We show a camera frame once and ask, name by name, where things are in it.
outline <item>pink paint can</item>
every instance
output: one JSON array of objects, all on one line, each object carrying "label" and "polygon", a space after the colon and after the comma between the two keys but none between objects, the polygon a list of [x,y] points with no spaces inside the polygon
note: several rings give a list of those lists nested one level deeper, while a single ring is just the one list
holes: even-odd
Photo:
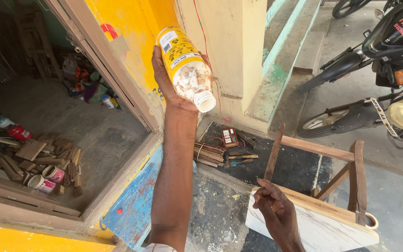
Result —
[{"label": "pink paint can", "polygon": [[64,170],[50,165],[43,170],[42,175],[45,179],[60,183],[64,178]]},{"label": "pink paint can", "polygon": [[47,178],[43,178],[42,175],[35,175],[29,180],[27,186],[40,192],[50,193],[56,184]]}]

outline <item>cream painted pillar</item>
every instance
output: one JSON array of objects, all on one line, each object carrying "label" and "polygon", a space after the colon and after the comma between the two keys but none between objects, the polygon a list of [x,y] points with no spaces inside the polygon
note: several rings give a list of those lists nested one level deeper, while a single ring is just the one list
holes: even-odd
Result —
[{"label": "cream painted pillar", "polygon": [[[182,28],[195,47],[206,53],[218,79],[223,117],[233,122],[266,131],[267,125],[243,113],[261,84],[266,0],[177,0]],[[217,87],[213,84],[217,97]],[[219,105],[209,112],[220,117]]]}]

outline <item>stair step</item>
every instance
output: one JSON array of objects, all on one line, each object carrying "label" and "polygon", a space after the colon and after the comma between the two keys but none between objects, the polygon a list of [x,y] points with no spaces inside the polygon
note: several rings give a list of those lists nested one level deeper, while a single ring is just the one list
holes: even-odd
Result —
[{"label": "stair step", "polygon": [[305,0],[289,0],[289,1],[276,0],[275,2],[273,2],[273,4],[275,5],[279,4],[279,6],[277,12],[273,13],[273,18],[270,20],[268,25],[266,21],[266,29],[264,35],[264,51],[262,53],[262,64],[264,64],[269,53],[272,51],[272,48],[276,45],[275,43],[279,38],[279,36],[282,34],[282,32],[284,31],[284,33],[287,33],[287,30],[289,30],[290,26],[293,25],[288,24],[288,20],[290,19],[290,16],[294,14],[293,11],[296,8],[296,5],[298,4],[299,1],[302,2]]},{"label": "stair step", "polygon": [[310,31],[307,33],[293,66],[293,71],[316,74],[320,62],[320,51],[324,35],[325,32],[322,31]]},{"label": "stair step", "polygon": [[267,74],[270,66],[278,56],[306,2],[307,0],[285,2],[270,22],[264,36],[262,75]]},{"label": "stair step", "polygon": [[268,72],[263,77],[259,90],[245,112],[246,116],[261,122],[271,122],[280,96],[292,74],[299,50],[305,41],[307,32],[313,25],[320,2],[321,0],[308,0],[303,6],[300,11],[302,15],[293,22],[292,31],[286,34],[286,41],[280,46],[278,57],[269,64]]},{"label": "stair step", "polygon": [[279,8],[287,0],[268,0],[267,1],[267,14],[265,17],[265,28],[270,25],[271,20],[274,18],[275,14],[278,12]]}]

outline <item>wooden chair frame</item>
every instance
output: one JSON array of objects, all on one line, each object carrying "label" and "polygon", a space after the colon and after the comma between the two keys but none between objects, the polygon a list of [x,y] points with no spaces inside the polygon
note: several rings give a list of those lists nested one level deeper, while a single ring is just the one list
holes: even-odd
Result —
[{"label": "wooden chair frame", "polygon": [[323,190],[314,188],[312,197],[318,200],[324,200],[335,188],[337,188],[345,179],[349,177],[349,202],[348,211],[355,212],[355,222],[365,226],[365,213],[367,206],[366,199],[366,177],[363,166],[363,144],[364,141],[356,140],[349,152],[323,146],[316,143],[307,142],[300,139],[284,136],[285,124],[280,123],[270,158],[265,171],[264,179],[271,180],[274,166],[278,157],[281,145],[290,146],[300,150],[313,152],[319,155],[336,158],[346,161],[347,164],[335,175]]}]

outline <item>green painted stair edge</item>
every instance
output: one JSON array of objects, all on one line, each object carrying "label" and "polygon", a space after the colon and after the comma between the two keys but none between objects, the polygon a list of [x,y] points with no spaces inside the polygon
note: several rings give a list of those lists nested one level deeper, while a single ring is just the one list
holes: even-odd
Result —
[{"label": "green painted stair edge", "polygon": [[281,31],[281,34],[279,34],[278,39],[274,42],[273,47],[271,48],[268,56],[266,57],[266,59],[264,60],[264,63],[262,64],[262,76],[265,76],[267,74],[268,70],[270,69],[270,67],[274,64],[276,57],[278,56],[279,52],[281,51],[289,33],[292,31],[292,28],[293,28],[299,14],[301,13],[301,10],[303,9],[303,6],[306,3],[306,1],[307,0],[299,0],[298,3],[296,4],[296,7],[294,8],[292,14],[290,15],[289,19],[287,20],[286,24],[284,25],[283,30]]},{"label": "green painted stair edge", "polygon": [[267,27],[270,25],[271,20],[285,2],[286,0],[274,0],[270,8],[267,10],[267,14],[265,16],[265,29],[267,29]]},{"label": "green painted stair edge", "polygon": [[315,22],[316,15],[318,14],[318,11],[320,9],[320,4],[321,4],[321,0],[318,2],[318,6],[316,7],[315,13],[312,16],[312,20],[310,21],[309,27],[306,30],[306,33],[305,33],[303,39],[301,40],[301,43],[299,44],[299,48],[298,48],[298,52],[296,53],[295,60],[292,63],[292,66],[291,66],[290,71],[289,71],[289,73],[287,75],[287,78],[286,78],[286,80],[284,82],[282,90],[279,93],[278,99],[276,100],[276,105],[274,106],[273,111],[271,112],[270,120],[268,121],[268,128],[270,128],[271,122],[273,121],[274,113],[276,112],[276,109],[278,108],[278,104],[279,104],[279,102],[281,100],[281,97],[283,96],[284,90],[287,87],[288,82],[290,81],[290,77],[292,76],[292,72],[293,72],[293,66],[295,65],[295,62],[296,62],[296,60],[298,58],[299,52],[301,50],[301,47],[303,46],[303,43],[304,43],[304,41],[305,41],[305,39],[307,37],[307,33],[310,31],[311,27],[313,26],[313,23]]}]

